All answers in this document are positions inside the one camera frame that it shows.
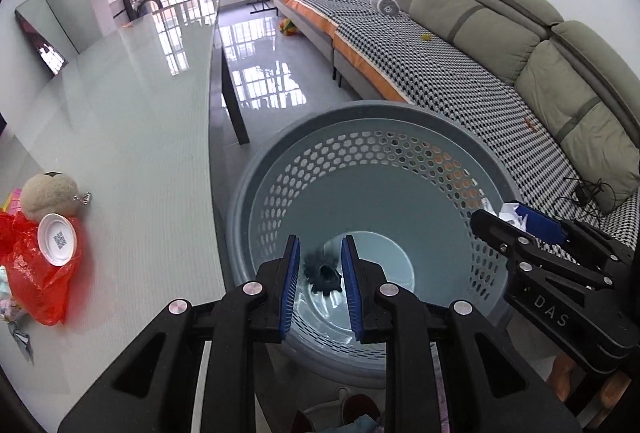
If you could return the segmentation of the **red plastic bag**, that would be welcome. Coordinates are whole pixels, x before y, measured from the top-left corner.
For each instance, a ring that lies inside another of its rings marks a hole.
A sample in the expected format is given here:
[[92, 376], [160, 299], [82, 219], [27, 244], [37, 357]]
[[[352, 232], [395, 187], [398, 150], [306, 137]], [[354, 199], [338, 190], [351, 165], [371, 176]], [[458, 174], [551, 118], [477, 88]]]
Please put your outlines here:
[[70, 298], [70, 281], [84, 255], [84, 233], [70, 219], [77, 242], [70, 262], [53, 266], [40, 251], [37, 224], [22, 212], [1, 213], [1, 265], [6, 268], [13, 297], [35, 321], [44, 326], [63, 323]]

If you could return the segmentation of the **white round plastic lid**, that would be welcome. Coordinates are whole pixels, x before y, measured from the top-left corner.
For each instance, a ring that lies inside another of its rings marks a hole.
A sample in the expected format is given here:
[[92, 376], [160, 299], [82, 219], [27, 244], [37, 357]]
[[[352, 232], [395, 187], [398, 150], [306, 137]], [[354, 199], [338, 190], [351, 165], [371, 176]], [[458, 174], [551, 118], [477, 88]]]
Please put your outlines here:
[[43, 257], [53, 266], [70, 263], [77, 249], [77, 235], [73, 224], [65, 216], [49, 213], [38, 224], [37, 241]]

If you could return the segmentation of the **beige plush ball keychain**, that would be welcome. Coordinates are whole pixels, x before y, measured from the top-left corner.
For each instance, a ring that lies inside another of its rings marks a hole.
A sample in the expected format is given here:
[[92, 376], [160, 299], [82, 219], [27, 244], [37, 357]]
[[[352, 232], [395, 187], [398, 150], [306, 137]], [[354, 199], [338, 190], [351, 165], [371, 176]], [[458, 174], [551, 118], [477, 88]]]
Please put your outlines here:
[[87, 207], [92, 193], [82, 194], [70, 175], [61, 172], [43, 172], [34, 175], [21, 191], [21, 210], [29, 221], [39, 223], [47, 214], [76, 216], [81, 207]]

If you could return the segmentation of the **white paper ball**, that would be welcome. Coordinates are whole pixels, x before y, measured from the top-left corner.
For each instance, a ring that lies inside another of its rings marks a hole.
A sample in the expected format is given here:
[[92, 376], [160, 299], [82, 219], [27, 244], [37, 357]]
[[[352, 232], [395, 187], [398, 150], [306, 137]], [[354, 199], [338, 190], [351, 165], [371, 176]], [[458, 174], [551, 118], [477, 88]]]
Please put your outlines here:
[[492, 216], [497, 216], [501, 221], [520, 231], [527, 231], [528, 214], [520, 210], [520, 205], [517, 202], [505, 202], [498, 211], [494, 209], [487, 197], [483, 197], [480, 202], [482, 209]]

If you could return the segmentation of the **pink snack wrapper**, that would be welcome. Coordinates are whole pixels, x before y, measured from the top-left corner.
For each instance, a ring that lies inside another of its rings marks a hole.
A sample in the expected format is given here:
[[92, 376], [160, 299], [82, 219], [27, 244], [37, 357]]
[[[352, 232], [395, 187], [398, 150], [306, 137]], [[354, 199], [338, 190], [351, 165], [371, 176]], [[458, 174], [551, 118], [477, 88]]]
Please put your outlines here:
[[0, 301], [1, 320], [8, 324], [9, 333], [29, 363], [34, 362], [32, 341], [29, 334], [20, 326], [20, 321], [26, 316], [26, 311], [13, 297], [2, 297]]

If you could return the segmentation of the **light blue wet wipes pack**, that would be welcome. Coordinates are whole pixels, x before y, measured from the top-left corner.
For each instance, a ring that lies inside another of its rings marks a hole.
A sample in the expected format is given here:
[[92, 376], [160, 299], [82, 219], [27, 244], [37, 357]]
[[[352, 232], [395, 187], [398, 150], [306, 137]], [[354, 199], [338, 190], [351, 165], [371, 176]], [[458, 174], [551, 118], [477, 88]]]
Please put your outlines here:
[[11, 297], [12, 291], [9, 285], [8, 274], [6, 274], [6, 268], [1, 265], [0, 266], [0, 299], [7, 299]]

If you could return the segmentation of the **pink plastic shuttlecock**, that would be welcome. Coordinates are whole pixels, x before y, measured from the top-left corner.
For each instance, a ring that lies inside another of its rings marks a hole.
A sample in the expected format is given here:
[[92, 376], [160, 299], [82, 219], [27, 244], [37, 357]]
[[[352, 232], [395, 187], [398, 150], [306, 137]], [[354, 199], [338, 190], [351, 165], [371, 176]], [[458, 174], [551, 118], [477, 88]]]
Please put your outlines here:
[[2, 211], [6, 214], [11, 214], [14, 216], [17, 212], [21, 211], [21, 188], [14, 188], [11, 193], [9, 193], [8, 197], [6, 197], [6, 201], [3, 202]]

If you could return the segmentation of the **grey perforated laundry basket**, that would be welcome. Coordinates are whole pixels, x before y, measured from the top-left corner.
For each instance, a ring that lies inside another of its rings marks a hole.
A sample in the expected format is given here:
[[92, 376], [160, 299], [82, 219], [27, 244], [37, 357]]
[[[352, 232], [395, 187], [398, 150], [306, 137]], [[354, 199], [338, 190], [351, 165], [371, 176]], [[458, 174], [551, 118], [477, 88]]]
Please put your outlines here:
[[250, 161], [228, 216], [232, 275], [253, 278], [290, 236], [303, 267], [337, 260], [352, 236], [391, 283], [427, 303], [468, 301], [504, 327], [506, 261], [475, 238], [470, 219], [519, 194], [460, 124], [406, 104], [349, 103], [292, 124]]

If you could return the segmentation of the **grey sectional sofa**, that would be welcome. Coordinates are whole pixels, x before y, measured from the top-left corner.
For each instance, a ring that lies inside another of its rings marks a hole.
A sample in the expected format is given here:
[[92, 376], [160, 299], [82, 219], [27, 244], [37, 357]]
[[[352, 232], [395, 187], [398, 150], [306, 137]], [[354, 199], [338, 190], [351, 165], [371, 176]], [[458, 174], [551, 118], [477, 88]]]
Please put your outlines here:
[[639, 188], [639, 80], [595, 31], [547, 0], [396, 0], [397, 17], [338, 24], [338, 55], [389, 100], [450, 110], [486, 134], [524, 190], [551, 179], [611, 213]]

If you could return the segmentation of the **houndstooth sofa cover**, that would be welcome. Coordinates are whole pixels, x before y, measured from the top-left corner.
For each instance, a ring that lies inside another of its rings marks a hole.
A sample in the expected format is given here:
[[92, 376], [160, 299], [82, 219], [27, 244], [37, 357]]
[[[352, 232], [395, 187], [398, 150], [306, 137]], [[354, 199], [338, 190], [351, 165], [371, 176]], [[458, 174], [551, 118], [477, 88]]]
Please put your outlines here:
[[362, 97], [430, 109], [501, 160], [521, 199], [639, 238], [639, 80], [546, 0], [273, 0]]

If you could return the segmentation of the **small white desk fan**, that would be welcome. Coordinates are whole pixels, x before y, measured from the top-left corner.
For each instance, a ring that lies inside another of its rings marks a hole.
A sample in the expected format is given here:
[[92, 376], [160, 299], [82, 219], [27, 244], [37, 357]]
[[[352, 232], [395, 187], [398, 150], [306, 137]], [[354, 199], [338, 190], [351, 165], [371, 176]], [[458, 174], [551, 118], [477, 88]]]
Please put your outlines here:
[[370, 0], [372, 8], [382, 15], [397, 17], [400, 7], [396, 0]]

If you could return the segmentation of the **colourful ball on floor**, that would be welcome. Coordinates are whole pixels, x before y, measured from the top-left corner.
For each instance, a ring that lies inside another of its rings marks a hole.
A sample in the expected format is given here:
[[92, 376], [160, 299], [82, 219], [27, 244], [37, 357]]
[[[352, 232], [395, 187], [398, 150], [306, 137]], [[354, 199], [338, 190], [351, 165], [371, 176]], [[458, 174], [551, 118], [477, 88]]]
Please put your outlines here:
[[295, 36], [299, 33], [299, 29], [295, 26], [291, 19], [282, 18], [279, 20], [278, 28], [280, 34], [283, 34], [285, 37]]

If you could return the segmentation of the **black table leg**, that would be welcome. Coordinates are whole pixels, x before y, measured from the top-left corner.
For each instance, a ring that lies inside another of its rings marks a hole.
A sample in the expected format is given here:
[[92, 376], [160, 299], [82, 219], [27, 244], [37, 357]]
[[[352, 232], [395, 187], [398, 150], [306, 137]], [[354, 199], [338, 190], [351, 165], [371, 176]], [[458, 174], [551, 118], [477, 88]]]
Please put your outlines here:
[[242, 117], [240, 104], [238, 97], [236, 97], [227, 58], [224, 53], [221, 53], [221, 82], [221, 93], [226, 103], [236, 139], [240, 145], [246, 145], [250, 142], [250, 138], [248, 137], [247, 128]]

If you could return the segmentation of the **leaning floor mirror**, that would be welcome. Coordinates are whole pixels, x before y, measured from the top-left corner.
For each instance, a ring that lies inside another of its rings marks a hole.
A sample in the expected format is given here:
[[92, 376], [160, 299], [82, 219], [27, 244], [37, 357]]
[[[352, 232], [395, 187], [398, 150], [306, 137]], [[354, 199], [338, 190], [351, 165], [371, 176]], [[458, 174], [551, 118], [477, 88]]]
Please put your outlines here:
[[18, 26], [53, 77], [78, 55], [47, 0], [25, 0], [14, 14]]

